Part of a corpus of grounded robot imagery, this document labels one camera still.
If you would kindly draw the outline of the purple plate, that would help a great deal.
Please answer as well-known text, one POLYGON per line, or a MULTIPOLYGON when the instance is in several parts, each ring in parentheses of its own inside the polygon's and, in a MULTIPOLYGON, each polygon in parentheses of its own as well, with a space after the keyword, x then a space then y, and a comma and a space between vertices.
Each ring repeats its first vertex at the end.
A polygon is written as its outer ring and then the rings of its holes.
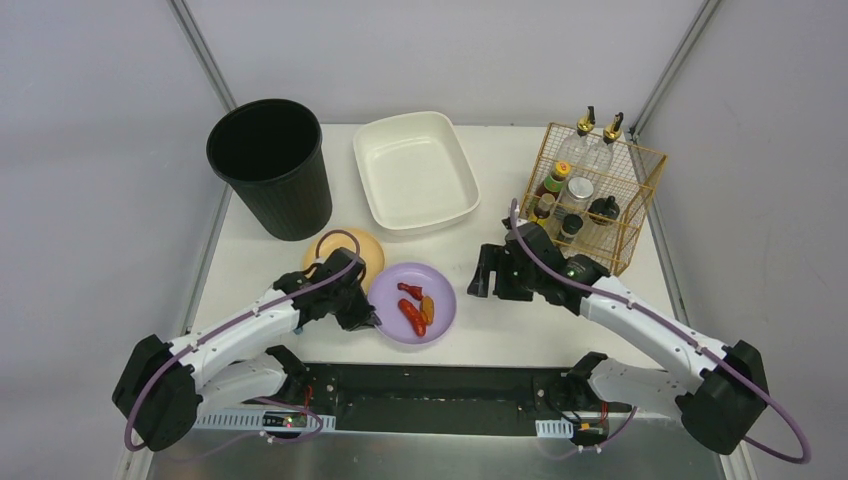
POLYGON ((386 268, 373 281, 368 300, 382 322, 377 327, 378 331, 390 340, 411 346, 423 346, 444 336, 457 312, 456 294, 451 283, 436 269, 422 263, 406 262, 386 268), (430 296, 435 302, 435 318, 432 325, 427 325, 424 337, 414 333, 398 308, 398 301, 405 298, 420 310, 420 301, 397 289, 399 282, 421 286, 425 296, 430 296))

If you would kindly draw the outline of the yellow plate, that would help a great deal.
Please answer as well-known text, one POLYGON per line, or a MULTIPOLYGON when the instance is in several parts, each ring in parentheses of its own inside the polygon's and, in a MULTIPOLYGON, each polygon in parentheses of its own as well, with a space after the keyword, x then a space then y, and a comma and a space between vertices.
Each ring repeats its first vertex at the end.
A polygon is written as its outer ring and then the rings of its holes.
MULTIPOLYGON (((365 293, 368 293, 376 276, 384 270, 386 265, 386 258, 382 244, 371 233, 365 230, 354 227, 345 227, 344 230, 355 237, 359 244, 360 258, 365 263, 362 288, 365 293)), ((355 250, 353 240, 345 234, 332 234, 323 242, 315 240, 307 248, 307 251, 302 257, 302 267, 309 267, 318 258, 328 256, 332 251, 339 247, 347 248, 350 251, 355 250)))

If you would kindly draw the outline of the red sausage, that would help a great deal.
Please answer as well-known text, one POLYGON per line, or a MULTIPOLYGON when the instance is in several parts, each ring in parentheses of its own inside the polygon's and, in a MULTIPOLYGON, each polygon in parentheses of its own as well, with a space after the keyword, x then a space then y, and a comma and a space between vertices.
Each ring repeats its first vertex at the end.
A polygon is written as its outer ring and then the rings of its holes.
POLYGON ((422 312, 411 301, 405 298, 398 301, 398 308, 410 323, 414 333, 418 337, 424 337, 426 335, 427 323, 424 320, 422 312))

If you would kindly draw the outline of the small red meat piece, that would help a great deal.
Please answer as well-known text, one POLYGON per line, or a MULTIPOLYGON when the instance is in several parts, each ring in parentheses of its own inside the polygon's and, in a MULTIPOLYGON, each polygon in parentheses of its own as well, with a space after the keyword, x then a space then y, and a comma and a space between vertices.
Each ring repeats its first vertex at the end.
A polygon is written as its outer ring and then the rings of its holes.
POLYGON ((411 296, 413 299, 418 300, 418 301, 421 301, 425 297, 425 293, 424 293, 423 288, 421 286, 399 282, 397 284, 397 289, 405 292, 406 294, 411 296))

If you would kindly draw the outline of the yellow label sauce bottle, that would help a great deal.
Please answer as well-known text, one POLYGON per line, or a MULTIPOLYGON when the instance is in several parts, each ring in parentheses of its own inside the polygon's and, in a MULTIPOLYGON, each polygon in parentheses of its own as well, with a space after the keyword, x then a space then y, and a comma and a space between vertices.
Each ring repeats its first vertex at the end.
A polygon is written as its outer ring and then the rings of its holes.
POLYGON ((555 204, 556 198, 551 193, 541 195, 528 215, 528 221, 545 228, 555 204))

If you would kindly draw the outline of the black cap spice jar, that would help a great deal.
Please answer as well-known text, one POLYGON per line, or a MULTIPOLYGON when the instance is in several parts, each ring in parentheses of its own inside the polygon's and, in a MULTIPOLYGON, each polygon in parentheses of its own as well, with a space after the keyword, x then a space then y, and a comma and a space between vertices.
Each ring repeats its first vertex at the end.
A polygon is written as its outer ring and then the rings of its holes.
POLYGON ((576 240, 583 225, 584 221, 580 215, 573 213, 565 215, 556 240, 563 245, 571 245, 576 240))

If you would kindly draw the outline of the orange fried nugget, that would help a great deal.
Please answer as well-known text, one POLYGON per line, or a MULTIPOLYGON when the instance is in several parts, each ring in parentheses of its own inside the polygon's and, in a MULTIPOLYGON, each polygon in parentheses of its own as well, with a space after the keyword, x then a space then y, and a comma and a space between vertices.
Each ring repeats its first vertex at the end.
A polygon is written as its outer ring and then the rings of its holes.
POLYGON ((420 301, 420 312, 426 325, 432 325, 435 318, 435 302, 430 296, 420 301))

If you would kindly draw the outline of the silver lid salt shaker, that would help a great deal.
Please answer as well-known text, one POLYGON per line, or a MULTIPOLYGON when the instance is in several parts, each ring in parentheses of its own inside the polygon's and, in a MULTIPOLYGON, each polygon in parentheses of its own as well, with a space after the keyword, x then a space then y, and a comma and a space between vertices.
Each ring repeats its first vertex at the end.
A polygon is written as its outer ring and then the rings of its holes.
POLYGON ((565 215, 581 215, 586 210, 594 193, 595 187, 591 180, 582 176, 571 178, 561 195, 561 210, 565 215))

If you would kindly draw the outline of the yellow cap sauce bottle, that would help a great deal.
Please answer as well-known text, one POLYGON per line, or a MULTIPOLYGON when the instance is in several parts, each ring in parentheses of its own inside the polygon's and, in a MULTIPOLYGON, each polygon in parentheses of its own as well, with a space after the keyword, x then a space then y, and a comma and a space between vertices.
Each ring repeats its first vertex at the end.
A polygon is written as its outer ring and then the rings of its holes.
POLYGON ((546 194, 550 194, 554 200, 557 200, 571 170, 572 166, 568 162, 554 162, 548 174, 536 188, 534 192, 535 196, 541 198, 546 194))

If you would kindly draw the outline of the clear glass oil bottle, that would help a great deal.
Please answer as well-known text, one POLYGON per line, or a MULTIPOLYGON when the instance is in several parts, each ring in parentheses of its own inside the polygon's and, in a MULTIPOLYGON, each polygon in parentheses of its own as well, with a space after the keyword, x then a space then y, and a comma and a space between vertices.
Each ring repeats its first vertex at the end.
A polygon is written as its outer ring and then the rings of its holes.
POLYGON ((588 136, 595 128, 595 122, 595 107, 589 105, 586 113, 578 119, 575 131, 561 143, 555 159, 571 165, 578 164, 589 147, 588 136))

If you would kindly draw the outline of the glass bottle with brown sauce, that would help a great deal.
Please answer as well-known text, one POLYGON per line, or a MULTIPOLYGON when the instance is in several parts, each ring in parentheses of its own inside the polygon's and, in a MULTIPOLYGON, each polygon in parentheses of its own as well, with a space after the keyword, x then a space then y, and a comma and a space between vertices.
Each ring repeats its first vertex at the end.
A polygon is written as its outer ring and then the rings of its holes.
POLYGON ((585 166, 594 172, 607 173, 614 157, 614 144, 622 135, 624 113, 618 112, 603 129, 602 138, 592 145, 584 157, 585 166))

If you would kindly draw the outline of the black lid grinder jar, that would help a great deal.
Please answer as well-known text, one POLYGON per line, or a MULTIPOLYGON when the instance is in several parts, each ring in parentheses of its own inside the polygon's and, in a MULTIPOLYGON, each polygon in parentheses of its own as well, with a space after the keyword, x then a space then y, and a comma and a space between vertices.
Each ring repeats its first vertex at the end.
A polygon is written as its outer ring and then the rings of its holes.
POLYGON ((595 199, 586 211, 590 226, 607 227, 615 223, 620 215, 620 206, 613 195, 595 199))

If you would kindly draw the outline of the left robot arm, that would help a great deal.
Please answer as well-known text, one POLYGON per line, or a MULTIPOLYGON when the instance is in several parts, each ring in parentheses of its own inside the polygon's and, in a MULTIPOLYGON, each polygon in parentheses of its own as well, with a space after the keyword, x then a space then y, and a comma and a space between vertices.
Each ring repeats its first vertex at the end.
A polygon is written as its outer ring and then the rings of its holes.
POLYGON ((165 341, 140 340, 112 393, 131 451, 165 450, 206 414, 282 395, 307 400, 311 376, 284 335, 326 316, 341 329, 379 325, 362 282, 366 262, 339 247, 307 269, 281 276, 250 306, 211 327, 165 341))

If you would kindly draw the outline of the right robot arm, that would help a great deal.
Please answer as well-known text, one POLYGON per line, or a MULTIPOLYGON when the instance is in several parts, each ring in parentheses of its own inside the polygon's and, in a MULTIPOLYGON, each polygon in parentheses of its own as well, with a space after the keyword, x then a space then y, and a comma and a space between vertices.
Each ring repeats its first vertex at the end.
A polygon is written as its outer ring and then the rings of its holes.
POLYGON ((634 367, 604 353, 586 354, 566 375, 576 395, 629 404, 678 420, 702 446, 731 454, 766 408, 768 383, 758 349, 733 346, 665 317, 589 256, 566 257, 536 224, 509 229, 502 245, 485 243, 468 294, 549 304, 614 332, 659 364, 634 367))

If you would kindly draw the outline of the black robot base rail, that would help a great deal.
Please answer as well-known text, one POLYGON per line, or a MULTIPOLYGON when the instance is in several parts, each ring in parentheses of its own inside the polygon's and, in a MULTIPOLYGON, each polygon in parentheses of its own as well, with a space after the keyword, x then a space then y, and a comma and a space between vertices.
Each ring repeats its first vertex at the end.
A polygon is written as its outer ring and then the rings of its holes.
POLYGON ((576 369, 307 363, 276 394, 251 393, 268 408, 258 427, 295 430, 478 436, 556 436, 579 432, 590 413, 639 408, 663 413, 634 390, 602 396, 604 374, 590 353, 576 369))

